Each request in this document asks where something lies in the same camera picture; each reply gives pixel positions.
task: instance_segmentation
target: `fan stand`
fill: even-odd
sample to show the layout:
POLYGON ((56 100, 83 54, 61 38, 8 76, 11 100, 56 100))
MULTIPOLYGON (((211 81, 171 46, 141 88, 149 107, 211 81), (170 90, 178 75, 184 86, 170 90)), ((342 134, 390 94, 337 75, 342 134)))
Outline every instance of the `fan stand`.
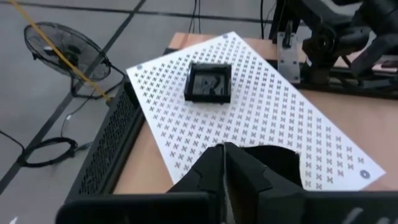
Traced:
MULTIPOLYGON (((109 88, 105 91, 105 94, 108 94, 122 83, 122 81, 126 75, 122 71, 120 71, 120 69, 118 69, 114 65, 112 65, 112 63, 109 60, 104 60, 102 63, 108 67, 115 69, 115 71, 117 71, 118 73, 120 73, 122 75, 122 79, 120 80, 120 82, 118 82, 117 84, 115 84, 114 86, 112 86, 111 88, 109 88)), ((70 73, 70 94, 73 97, 91 99, 91 100, 98 100, 98 99, 103 98, 103 95, 93 96, 93 95, 82 95, 82 94, 77 93, 76 86, 77 86, 77 83, 81 83, 81 81, 79 79, 75 78, 75 75, 72 73, 72 71, 69 71, 69 73, 70 73)))

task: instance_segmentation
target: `circular marker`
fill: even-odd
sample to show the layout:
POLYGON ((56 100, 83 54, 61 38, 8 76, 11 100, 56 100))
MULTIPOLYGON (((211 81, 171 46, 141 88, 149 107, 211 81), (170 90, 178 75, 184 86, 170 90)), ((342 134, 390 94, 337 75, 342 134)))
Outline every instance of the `circular marker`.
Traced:
POLYGON ((364 179, 371 178, 370 173, 368 171, 366 171, 366 170, 361 170, 361 172, 359 174, 361 174, 361 177, 364 178, 364 179))

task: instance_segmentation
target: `gray floor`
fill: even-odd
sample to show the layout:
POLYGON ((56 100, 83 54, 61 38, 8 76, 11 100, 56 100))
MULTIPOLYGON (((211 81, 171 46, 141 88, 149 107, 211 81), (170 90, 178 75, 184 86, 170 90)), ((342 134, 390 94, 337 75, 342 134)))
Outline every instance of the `gray floor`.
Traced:
MULTIPOLYGON (((138 0, 26 0, 41 4, 58 4, 75 7, 100 7, 106 9, 133 10, 138 0)), ((266 1, 264 13, 274 5, 266 1)), ((34 21, 58 22, 72 27, 104 47, 127 14, 113 12, 89 12, 40 7, 24 7, 34 21)), ((142 11, 191 13, 193 1, 147 0, 142 11)), ((342 12, 352 12, 353 8, 342 12)), ((212 16, 259 18, 259 0, 203 0, 201 14, 212 16)), ((108 52, 112 63, 125 69, 146 60, 158 57, 168 46, 176 32, 187 32, 190 19, 135 15, 108 52)), ((28 145, 59 103, 68 93, 69 79, 61 76, 39 61, 33 61, 24 43, 23 29, 27 22, 11 6, 0 4, 0 129, 14 136, 23 145, 28 145)), ((252 22, 230 22, 201 20, 201 29, 206 34, 223 34, 236 31, 242 37, 258 38, 259 24, 252 22)), ((310 36, 306 27, 299 27, 299 39, 310 36)), ((101 82, 103 88, 118 81, 112 73, 101 82)), ((59 136, 62 120, 66 114, 78 107, 83 100, 74 99, 45 138, 59 136)), ((65 130, 67 137, 79 144, 92 141, 101 126, 108 108, 103 100, 89 101, 73 115, 65 130)), ((0 136, 0 177, 15 162, 21 149, 10 140, 0 136)), ((30 161, 44 161, 59 155, 66 146, 50 146, 35 152, 30 161)), ((0 195, 0 223, 53 223, 55 214, 65 200, 70 187, 84 161, 86 152, 61 164, 40 169, 21 169, 7 189, 0 195)))

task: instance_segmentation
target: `yellow cable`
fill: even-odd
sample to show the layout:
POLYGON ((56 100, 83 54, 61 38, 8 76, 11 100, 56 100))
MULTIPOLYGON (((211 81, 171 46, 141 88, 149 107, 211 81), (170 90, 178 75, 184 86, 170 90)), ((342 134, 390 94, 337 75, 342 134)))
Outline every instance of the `yellow cable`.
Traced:
POLYGON ((40 30, 39 27, 37 27, 36 23, 29 17, 29 15, 26 13, 26 11, 18 5, 18 3, 15 0, 8 0, 11 2, 15 8, 24 16, 24 18, 29 22, 29 24, 33 27, 33 29, 46 41, 46 43, 54 50, 54 52, 60 57, 60 59, 63 60, 80 78, 82 78, 84 81, 86 81, 88 84, 90 84, 94 89, 104 97, 106 101, 110 100, 109 96, 93 81, 91 81, 89 78, 87 78, 83 72, 81 72, 78 68, 72 65, 68 61, 68 59, 63 56, 63 54, 58 50, 58 48, 53 44, 53 42, 43 33, 43 31, 40 30))

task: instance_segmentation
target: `fan grille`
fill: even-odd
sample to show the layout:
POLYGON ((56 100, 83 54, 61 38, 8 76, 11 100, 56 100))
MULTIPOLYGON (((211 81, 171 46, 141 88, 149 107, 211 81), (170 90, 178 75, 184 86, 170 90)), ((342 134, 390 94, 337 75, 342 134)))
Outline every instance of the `fan grille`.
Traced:
MULTIPOLYGON (((36 24, 62 54, 65 56, 77 56, 76 67, 80 71, 86 72, 96 58, 99 62, 108 61, 101 48, 82 33, 52 22, 39 22, 36 24)), ((49 45, 36 33, 32 26, 29 25, 25 28, 24 37, 27 48, 37 59, 63 75, 73 75, 74 78, 80 78, 58 56, 49 55, 45 51, 45 48, 48 48, 49 45)), ((86 73, 85 75, 87 78, 97 82, 106 78, 110 72, 111 69, 107 65, 100 63, 91 73, 86 73)))

